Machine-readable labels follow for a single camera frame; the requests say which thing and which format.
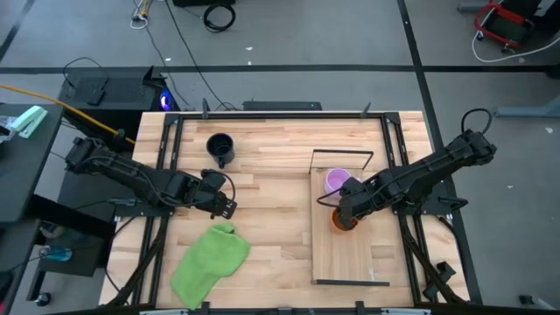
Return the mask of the black power strip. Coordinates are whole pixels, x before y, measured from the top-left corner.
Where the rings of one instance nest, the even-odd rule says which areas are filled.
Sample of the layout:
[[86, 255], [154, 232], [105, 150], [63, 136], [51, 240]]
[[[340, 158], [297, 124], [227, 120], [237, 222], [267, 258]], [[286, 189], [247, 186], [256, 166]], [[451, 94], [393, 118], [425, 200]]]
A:
[[321, 111], [317, 101], [245, 101], [244, 111]]

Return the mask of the black computer tower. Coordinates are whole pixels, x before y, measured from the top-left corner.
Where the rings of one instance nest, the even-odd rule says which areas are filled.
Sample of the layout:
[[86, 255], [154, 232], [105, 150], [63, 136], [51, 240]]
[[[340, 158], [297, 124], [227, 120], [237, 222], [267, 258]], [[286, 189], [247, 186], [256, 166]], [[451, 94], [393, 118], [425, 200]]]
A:
[[113, 134], [74, 112], [67, 111], [66, 119], [85, 136], [100, 138], [117, 152], [133, 151], [134, 145], [128, 140], [137, 138], [143, 113], [179, 111], [180, 107], [167, 86], [166, 78], [152, 66], [136, 71], [105, 70], [110, 80], [99, 106], [91, 106], [87, 104], [87, 100], [90, 89], [104, 78], [104, 72], [100, 68], [73, 70], [68, 73], [68, 79], [77, 84], [78, 90], [69, 87], [64, 81], [58, 100], [117, 131]]

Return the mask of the wooden tray board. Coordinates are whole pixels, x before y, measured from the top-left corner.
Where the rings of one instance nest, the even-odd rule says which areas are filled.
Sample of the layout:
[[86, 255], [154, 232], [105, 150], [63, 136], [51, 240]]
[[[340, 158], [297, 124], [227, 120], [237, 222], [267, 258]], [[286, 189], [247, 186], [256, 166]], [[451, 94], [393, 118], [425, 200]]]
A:
[[349, 170], [362, 177], [374, 156], [371, 150], [315, 149], [311, 154], [311, 282], [313, 284], [388, 287], [390, 282], [375, 278], [371, 228], [361, 222], [351, 231], [343, 232], [332, 224], [333, 209], [316, 203], [316, 198], [329, 194], [325, 202], [336, 204], [340, 194], [325, 193], [326, 173], [332, 168]]

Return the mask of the black mug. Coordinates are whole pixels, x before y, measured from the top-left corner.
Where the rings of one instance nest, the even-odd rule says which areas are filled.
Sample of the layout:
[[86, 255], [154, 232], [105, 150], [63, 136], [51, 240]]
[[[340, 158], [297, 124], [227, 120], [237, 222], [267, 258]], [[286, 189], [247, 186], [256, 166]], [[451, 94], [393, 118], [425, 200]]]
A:
[[206, 141], [206, 151], [219, 168], [224, 169], [235, 158], [233, 138], [225, 133], [214, 134]]

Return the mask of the grey table foot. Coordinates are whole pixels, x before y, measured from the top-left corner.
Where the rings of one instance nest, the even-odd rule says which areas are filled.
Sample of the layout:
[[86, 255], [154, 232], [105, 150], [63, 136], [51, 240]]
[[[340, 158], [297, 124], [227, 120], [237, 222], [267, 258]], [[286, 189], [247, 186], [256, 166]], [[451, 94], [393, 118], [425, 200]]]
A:
[[560, 95], [538, 107], [498, 107], [495, 117], [560, 118]]

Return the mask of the black metal table frame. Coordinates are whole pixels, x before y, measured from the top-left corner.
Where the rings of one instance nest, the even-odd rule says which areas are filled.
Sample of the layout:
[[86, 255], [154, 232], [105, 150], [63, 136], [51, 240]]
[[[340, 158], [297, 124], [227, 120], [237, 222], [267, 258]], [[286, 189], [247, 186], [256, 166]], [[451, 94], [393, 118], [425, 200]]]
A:
[[234, 196], [236, 233], [251, 245], [248, 258], [207, 295], [213, 309], [348, 308], [410, 306], [413, 303], [399, 221], [389, 209], [369, 215], [370, 244], [377, 280], [390, 286], [312, 283], [312, 227], [309, 167], [312, 151], [372, 151], [365, 176], [432, 153], [419, 111], [399, 114], [400, 126], [385, 115], [356, 112], [223, 112], [206, 120], [186, 118], [166, 126], [159, 113], [143, 115], [133, 158], [153, 166], [175, 166], [198, 174], [214, 168], [207, 139], [216, 133], [234, 141], [234, 160], [224, 171], [225, 192]]

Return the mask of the green microfibre cloth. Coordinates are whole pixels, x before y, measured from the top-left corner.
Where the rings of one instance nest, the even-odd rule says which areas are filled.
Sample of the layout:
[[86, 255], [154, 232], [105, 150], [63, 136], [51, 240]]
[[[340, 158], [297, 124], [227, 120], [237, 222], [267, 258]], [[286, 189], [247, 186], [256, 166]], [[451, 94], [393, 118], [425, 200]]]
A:
[[171, 277], [173, 292], [185, 307], [196, 309], [220, 279], [242, 266], [250, 249], [233, 224], [212, 225], [183, 255]]

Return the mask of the purple mug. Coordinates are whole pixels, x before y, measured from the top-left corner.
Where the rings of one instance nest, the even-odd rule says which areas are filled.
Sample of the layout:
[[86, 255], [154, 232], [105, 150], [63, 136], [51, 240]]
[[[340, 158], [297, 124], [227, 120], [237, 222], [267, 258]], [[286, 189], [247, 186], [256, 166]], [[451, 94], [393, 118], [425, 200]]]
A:
[[332, 193], [340, 189], [342, 185], [350, 178], [361, 181], [361, 178], [354, 176], [349, 170], [343, 168], [329, 169], [325, 176], [324, 191], [325, 193]]

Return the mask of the red and black cart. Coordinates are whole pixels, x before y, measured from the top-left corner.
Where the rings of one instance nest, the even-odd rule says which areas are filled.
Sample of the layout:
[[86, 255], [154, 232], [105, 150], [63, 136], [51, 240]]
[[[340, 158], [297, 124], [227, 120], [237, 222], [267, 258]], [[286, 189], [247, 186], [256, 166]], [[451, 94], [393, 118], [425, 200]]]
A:
[[535, 24], [532, 17], [542, 0], [489, 0], [474, 19], [475, 40], [493, 39], [505, 48], [522, 46]]

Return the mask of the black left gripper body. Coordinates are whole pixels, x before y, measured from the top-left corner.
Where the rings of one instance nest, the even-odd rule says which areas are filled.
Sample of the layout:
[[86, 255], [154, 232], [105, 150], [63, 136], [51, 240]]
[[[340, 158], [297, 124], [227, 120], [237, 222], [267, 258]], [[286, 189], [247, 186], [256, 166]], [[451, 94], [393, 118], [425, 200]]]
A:
[[203, 169], [200, 175], [201, 180], [192, 196], [192, 203], [198, 208], [224, 207], [228, 198], [221, 188], [226, 183], [226, 177], [212, 169]]

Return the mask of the black desk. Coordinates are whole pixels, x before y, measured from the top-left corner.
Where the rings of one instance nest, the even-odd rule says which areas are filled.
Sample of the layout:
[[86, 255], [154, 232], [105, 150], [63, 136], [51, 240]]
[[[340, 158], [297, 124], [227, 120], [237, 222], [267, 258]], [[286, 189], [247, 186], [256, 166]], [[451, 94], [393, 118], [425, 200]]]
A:
[[22, 219], [60, 127], [63, 108], [42, 104], [45, 118], [27, 138], [16, 131], [0, 144], [0, 225]]

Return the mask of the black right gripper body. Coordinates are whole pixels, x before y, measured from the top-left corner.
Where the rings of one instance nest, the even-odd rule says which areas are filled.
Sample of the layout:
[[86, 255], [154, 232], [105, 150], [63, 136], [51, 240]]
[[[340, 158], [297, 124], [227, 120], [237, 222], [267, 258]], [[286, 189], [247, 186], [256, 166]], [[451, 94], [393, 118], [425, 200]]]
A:
[[360, 182], [357, 178], [346, 180], [340, 189], [338, 216], [341, 219], [352, 219], [371, 214], [376, 209], [374, 192], [374, 181]]

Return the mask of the mint green stapler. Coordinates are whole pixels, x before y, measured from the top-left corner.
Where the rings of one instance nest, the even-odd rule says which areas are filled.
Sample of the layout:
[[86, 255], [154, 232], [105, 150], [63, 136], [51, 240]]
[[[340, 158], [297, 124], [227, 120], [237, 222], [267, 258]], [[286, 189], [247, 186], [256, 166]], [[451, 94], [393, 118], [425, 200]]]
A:
[[10, 130], [17, 132], [22, 138], [29, 138], [47, 114], [44, 108], [33, 106], [10, 123]]

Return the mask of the orange mug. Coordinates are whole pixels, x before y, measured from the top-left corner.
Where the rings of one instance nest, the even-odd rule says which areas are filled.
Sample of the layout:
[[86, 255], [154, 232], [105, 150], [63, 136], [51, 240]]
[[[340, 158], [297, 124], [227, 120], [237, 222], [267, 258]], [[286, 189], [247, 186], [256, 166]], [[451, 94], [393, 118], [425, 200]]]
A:
[[351, 231], [357, 227], [358, 223], [358, 219], [344, 215], [339, 208], [332, 211], [332, 225], [339, 231]]

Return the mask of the blue bottle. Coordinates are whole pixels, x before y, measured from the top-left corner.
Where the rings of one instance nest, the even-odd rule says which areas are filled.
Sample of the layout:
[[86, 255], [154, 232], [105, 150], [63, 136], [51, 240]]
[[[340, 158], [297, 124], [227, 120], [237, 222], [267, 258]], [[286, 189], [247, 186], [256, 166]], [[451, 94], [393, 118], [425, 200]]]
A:
[[43, 259], [66, 262], [72, 258], [73, 251], [60, 246], [44, 246], [39, 250], [39, 255]]

